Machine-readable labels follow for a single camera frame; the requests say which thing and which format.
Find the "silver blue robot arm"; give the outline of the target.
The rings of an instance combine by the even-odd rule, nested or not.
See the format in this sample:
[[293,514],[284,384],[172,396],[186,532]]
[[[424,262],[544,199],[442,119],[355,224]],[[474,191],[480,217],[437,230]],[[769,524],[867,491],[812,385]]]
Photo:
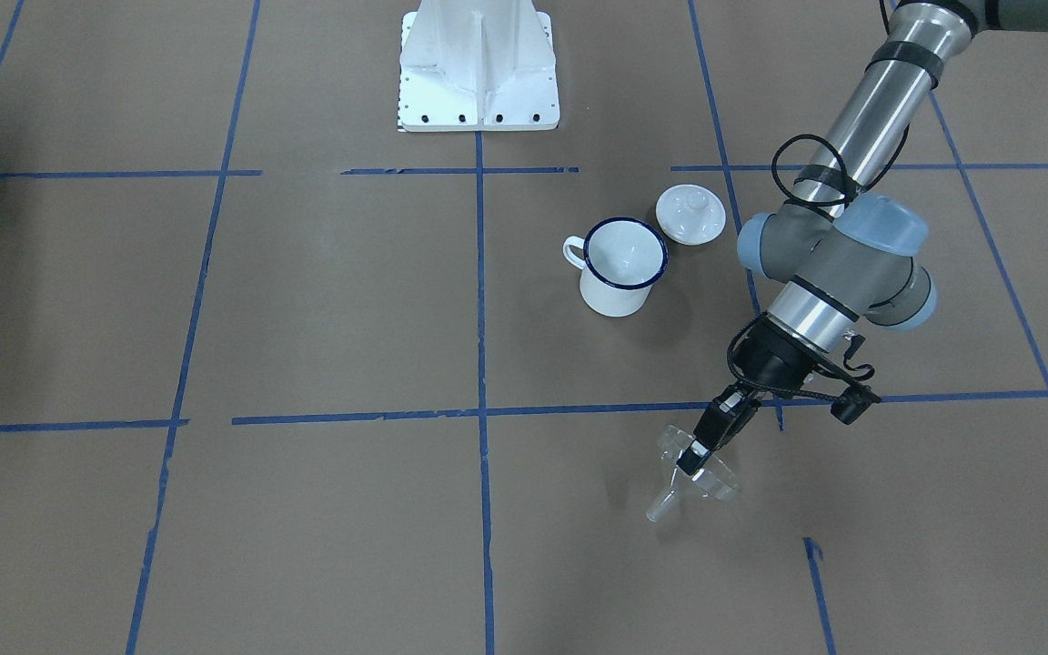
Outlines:
[[793,183],[777,182],[785,202],[754,216],[739,234],[741,265],[781,282],[782,290],[732,339],[732,385],[686,437],[667,440],[675,468],[691,479],[701,479],[766,394],[807,397],[810,376],[837,378],[845,389],[821,401],[843,424],[879,402],[868,386],[872,368],[833,364],[837,341],[861,319],[891,330],[918,327],[934,312],[939,289],[916,262],[926,221],[876,184],[949,58],[980,32],[1048,32],[1048,1],[902,1],[885,29],[829,134],[811,137],[818,152]]

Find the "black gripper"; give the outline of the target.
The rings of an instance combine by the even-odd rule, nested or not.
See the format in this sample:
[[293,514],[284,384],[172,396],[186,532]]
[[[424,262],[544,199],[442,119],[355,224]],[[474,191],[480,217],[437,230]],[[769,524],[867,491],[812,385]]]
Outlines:
[[817,367],[811,350],[770,316],[754,318],[732,339],[735,386],[711,399],[675,464],[686,474],[702,470],[750,422],[760,410],[761,393],[793,398]]

